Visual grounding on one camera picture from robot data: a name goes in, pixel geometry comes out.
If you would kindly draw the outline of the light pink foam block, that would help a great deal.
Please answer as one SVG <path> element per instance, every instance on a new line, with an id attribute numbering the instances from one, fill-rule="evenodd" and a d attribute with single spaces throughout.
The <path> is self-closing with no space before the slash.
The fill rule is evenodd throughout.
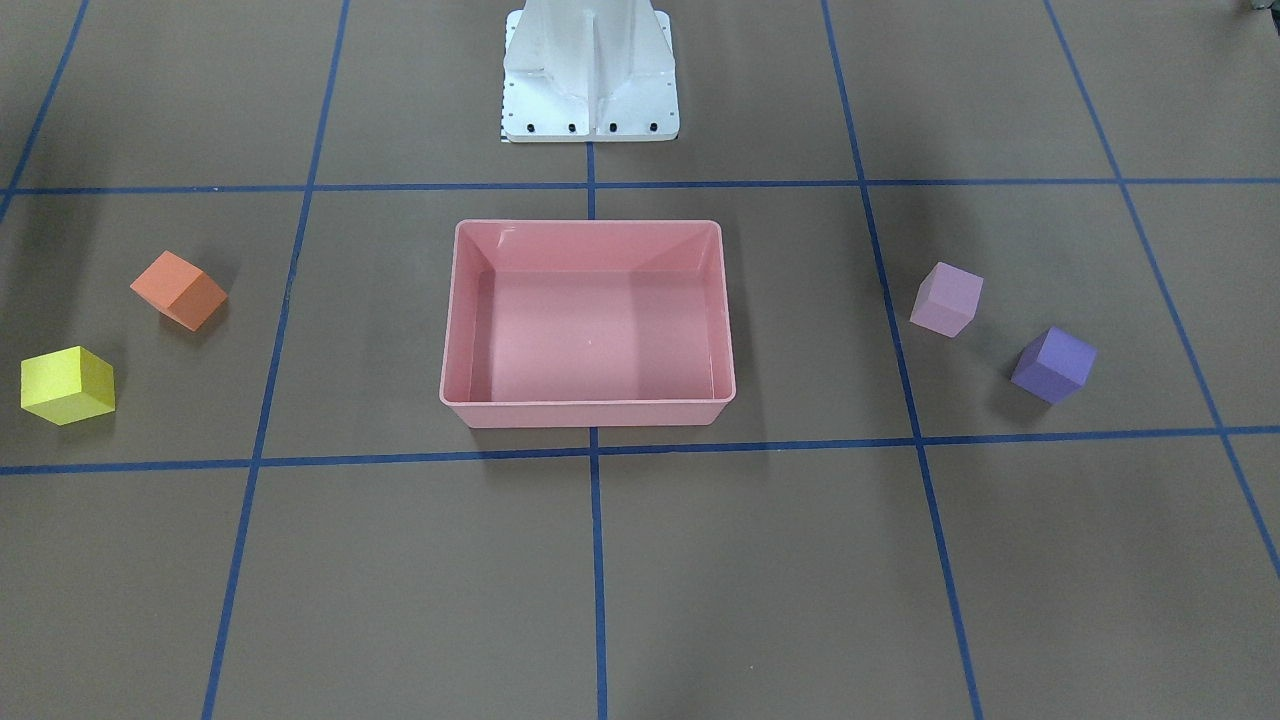
<path id="1" fill-rule="evenodd" d="M 986 279 L 947 263 L 936 263 L 919 284 L 909 322 L 947 338 L 974 320 Z"/>

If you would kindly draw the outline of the purple foam block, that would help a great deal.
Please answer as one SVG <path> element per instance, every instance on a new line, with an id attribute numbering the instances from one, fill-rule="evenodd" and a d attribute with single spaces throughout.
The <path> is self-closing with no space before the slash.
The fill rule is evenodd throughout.
<path id="1" fill-rule="evenodd" d="M 1097 347 L 1052 325 L 1024 347 L 1010 380 L 1047 404 L 1060 404 L 1085 386 L 1097 356 Z"/>

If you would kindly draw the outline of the orange foam block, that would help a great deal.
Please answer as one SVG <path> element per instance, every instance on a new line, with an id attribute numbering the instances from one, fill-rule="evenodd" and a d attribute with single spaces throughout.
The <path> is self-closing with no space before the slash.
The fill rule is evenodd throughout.
<path id="1" fill-rule="evenodd" d="M 228 300 L 228 292 L 209 273 L 172 251 L 161 252 L 129 288 L 191 332 L 198 332 Z"/>

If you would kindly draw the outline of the pink plastic bin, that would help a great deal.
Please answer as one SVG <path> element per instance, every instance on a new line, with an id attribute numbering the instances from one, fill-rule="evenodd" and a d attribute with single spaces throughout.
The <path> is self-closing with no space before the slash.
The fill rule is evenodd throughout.
<path id="1" fill-rule="evenodd" d="M 456 225 L 439 397 L 467 427 L 704 427 L 736 395 L 716 222 Z"/>

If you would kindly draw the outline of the yellow foam block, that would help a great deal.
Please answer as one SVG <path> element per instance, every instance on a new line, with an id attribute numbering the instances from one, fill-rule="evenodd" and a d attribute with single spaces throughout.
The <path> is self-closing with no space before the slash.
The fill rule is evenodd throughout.
<path id="1" fill-rule="evenodd" d="M 111 364 L 83 346 L 20 363 L 20 407 L 58 427 L 114 413 Z"/>

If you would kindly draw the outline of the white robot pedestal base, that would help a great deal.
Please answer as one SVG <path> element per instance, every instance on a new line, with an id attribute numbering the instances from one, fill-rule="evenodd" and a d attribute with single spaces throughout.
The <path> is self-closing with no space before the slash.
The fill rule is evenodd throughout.
<path id="1" fill-rule="evenodd" d="M 527 1 L 504 23 L 500 137 L 640 143 L 678 137 L 669 14 L 649 1 Z"/>

